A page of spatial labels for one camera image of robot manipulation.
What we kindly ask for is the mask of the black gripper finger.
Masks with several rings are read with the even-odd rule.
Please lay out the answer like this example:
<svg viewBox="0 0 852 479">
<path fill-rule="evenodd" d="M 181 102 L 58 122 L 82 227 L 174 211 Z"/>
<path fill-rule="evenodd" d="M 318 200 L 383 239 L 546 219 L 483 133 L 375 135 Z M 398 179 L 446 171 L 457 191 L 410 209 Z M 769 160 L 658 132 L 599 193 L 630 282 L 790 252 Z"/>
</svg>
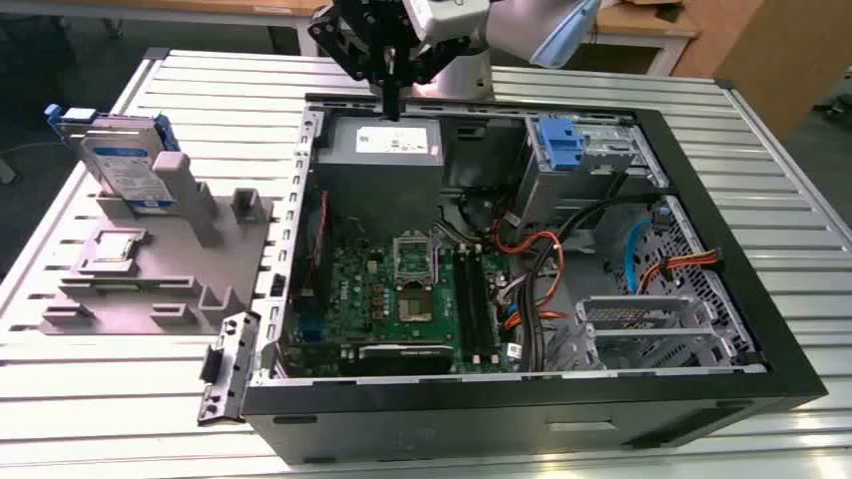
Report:
<svg viewBox="0 0 852 479">
<path fill-rule="evenodd" d="M 437 43 L 423 52 L 414 54 L 414 48 L 395 48 L 393 54 L 393 120 L 399 119 L 405 109 L 406 89 L 414 84 L 423 85 L 458 55 L 459 43 Z"/>
<path fill-rule="evenodd" d="M 321 7 L 307 32 L 315 44 L 355 81 L 366 81 L 381 98 L 382 116 L 393 120 L 393 47 L 370 48 L 355 36 L 333 4 Z"/>
</svg>

